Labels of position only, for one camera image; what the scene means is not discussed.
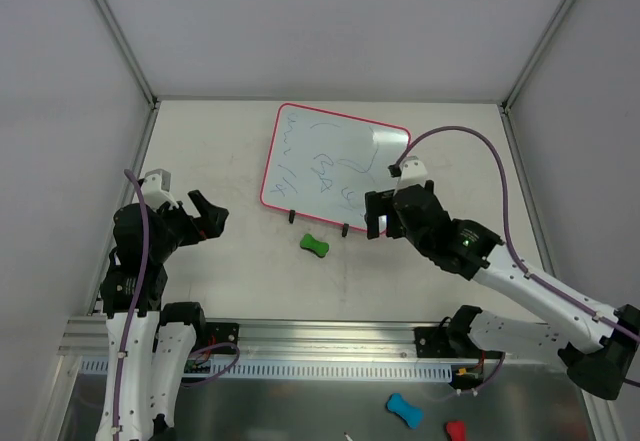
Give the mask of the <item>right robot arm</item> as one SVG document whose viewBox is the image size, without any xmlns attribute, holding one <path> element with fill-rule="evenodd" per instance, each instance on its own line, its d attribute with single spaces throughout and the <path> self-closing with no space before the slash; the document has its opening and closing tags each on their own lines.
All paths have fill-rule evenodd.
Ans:
<svg viewBox="0 0 640 441">
<path fill-rule="evenodd" d="M 405 238 L 441 270 L 490 288 L 538 317 L 528 323 L 463 305 L 446 328 L 459 356 L 476 350 L 518 354 L 566 372 L 582 390 L 614 400 L 639 346 L 639 311 L 588 301 L 552 276 L 528 268 L 483 225 L 449 216 L 432 182 L 365 195 L 367 236 Z"/>
</svg>

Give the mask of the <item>green whiteboard eraser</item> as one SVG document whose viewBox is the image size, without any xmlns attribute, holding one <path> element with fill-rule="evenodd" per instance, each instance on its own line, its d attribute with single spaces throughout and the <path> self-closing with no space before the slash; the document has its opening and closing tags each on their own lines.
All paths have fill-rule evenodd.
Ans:
<svg viewBox="0 0 640 441">
<path fill-rule="evenodd" d="M 318 240 L 309 233 L 303 235 L 300 240 L 299 246 L 301 249 L 309 251 L 319 258 L 324 258 L 330 250 L 329 244 L 327 242 Z"/>
</svg>

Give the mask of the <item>pink framed whiteboard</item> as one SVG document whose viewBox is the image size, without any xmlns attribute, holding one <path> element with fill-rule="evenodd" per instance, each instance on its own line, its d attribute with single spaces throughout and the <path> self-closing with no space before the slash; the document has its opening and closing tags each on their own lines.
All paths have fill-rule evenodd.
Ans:
<svg viewBox="0 0 640 441">
<path fill-rule="evenodd" d="M 364 231 L 365 194 L 395 186 L 388 166 L 410 140 L 404 127 L 284 103 L 276 115 L 260 201 Z"/>
</svg>

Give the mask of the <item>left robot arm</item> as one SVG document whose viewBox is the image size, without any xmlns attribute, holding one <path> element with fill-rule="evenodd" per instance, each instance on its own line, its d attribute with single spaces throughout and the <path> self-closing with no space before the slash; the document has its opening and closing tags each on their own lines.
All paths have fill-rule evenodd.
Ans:
<svg viewBox="0 0 640 441">
<path fill-rule="evenodd" d="M 227 209 L 200 191 L 198 214 L 154 203 L 149 194 L 114 215 L 115 247 L 100 287 L 108 335 L 108 371 L 98 440 L 173 440 L 175 405 L 192 351 L 208 342 L 197 302 L 164 304 L 164 264 L 180 247 L 221 236 Z"/>
</svg>

